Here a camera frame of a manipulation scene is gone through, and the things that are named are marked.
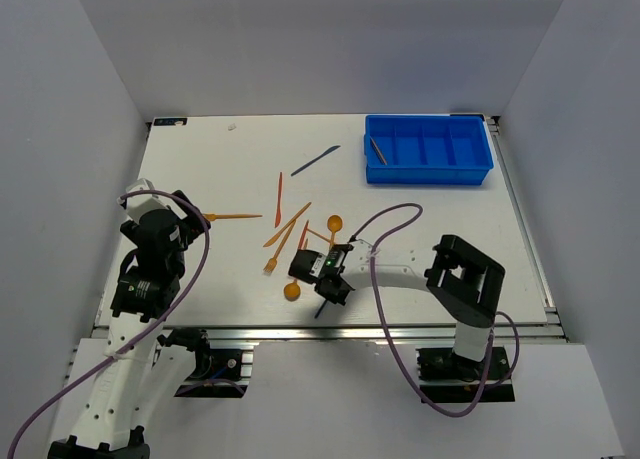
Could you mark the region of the orange chopstick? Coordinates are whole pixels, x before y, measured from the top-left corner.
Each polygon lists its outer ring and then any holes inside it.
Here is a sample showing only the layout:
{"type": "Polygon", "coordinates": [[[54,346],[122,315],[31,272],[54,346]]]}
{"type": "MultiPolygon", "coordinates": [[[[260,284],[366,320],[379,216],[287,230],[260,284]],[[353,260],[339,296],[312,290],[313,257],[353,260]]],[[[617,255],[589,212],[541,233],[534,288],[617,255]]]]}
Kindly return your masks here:
{"type": "Polygon", "coordinates": [[[373,137],[370,138],[370,143],[371,143],[371,147],[374,150],[376,156],[378,157],[378,160],[380,161],[380,163],[382,165],[387,165],[388,162],[383,154],[383,152],[381,151],[380,147],[378,146],[378,144],[376,143],[375,139],[373,137]]]}

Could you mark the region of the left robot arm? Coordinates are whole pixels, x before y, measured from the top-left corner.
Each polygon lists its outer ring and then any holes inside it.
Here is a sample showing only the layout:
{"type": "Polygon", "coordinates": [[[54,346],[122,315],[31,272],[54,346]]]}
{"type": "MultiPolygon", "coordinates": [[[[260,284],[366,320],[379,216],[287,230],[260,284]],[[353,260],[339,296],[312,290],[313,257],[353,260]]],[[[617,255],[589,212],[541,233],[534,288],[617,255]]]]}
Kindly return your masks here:
{"type": "Polygon", "coordinates": [[[105,358],[86,373],[89,398],[69,436],[50,445],[50,458],[149,457],[145,432],[155,410],[184,379],[211,366],[199,330],[160,331],[190,290],[180,285],[184,254],[208,238],[210,222],[182,191],[164,193],[146,180],[119,203],[128,216],[120,232],[134,248],[117,275],[105,358]]]}

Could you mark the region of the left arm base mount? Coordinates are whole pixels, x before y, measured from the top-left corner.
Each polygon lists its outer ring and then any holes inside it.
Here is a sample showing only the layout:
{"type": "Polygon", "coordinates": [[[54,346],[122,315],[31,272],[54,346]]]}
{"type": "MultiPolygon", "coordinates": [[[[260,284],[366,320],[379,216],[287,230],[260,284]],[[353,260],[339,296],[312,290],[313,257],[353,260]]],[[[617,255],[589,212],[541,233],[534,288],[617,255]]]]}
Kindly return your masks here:
{"type": "Polygon", "coordinates": [[[156,363],[165,352],[171,359],[178,352],[185,352],[188,360],[194,360],[192,371],[183,376],[176,388],[176,397],[242,398],[247,385],[241,385],[241,349],[212,348],[205,330],[178,328],[167,336],[157,338],[160,352],[156,363]]]}

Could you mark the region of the yellow fork near left arm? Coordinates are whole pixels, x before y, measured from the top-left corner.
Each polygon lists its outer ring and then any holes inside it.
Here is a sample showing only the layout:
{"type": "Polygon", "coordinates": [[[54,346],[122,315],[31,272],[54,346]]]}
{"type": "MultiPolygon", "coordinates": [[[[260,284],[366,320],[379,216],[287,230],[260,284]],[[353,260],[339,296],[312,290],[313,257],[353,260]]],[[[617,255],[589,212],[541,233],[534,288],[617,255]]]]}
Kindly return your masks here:
{"type": "Polygon", "coordinates": [[[214,222],[217,220],[235,220],[235,219],[254,219],[261,218],[261,214],[215,214],[208,213],[204,214],[203,217],[210,222],[214,222]]]}

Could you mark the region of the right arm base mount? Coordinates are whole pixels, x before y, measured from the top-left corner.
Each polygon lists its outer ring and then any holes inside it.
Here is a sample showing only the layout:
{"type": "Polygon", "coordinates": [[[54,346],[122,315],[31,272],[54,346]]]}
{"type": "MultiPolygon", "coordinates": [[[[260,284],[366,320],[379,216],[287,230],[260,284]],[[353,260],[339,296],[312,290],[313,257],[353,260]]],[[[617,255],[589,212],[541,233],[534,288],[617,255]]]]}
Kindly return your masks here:
{"type": "MultiPolygon", "coordinates": [[[[421,391],[438,404],[471,403],[480,385],[484,363],[453,356],[450,348],[417,350],[421,391]]],[[[480,403],[512,403],[515,392],[506,378],[510,363],[504,347],[493,347],[488,376],[480,403]]]]}

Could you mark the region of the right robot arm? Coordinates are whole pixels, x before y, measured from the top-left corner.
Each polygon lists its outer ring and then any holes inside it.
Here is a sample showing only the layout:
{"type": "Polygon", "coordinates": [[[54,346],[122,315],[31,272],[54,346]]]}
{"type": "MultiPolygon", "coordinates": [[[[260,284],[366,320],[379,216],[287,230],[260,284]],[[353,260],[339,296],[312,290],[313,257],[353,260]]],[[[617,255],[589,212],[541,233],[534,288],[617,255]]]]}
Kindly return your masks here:
{"type": "Polygon", "coordinates": [[[488,364],[505,269],[459,236],[443,235],[431,253],[385,249],[362,239],[336,244],[326,254],[303,249],[289,275],[342,306],[351,293],[373,286],[428,291],[456,321],[453,369],[472,378],[488,364]]]}

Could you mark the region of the dark blue chopstick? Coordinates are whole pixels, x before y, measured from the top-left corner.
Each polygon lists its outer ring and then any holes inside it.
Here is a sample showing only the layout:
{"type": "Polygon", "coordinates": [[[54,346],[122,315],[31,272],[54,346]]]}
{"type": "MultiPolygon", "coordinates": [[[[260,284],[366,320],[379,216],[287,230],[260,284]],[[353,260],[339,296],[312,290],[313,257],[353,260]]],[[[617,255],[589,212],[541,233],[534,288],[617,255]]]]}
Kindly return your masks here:
{"type": "Polygon", "coordinates": [[[325,309],[327,304],[328,304],[327,301],[323,302],[323,304],[318,308],[318,310],[314,314],[314,319],[318,319],[319,318],[319,316],[322,314],[322,312],[325,309]]]}

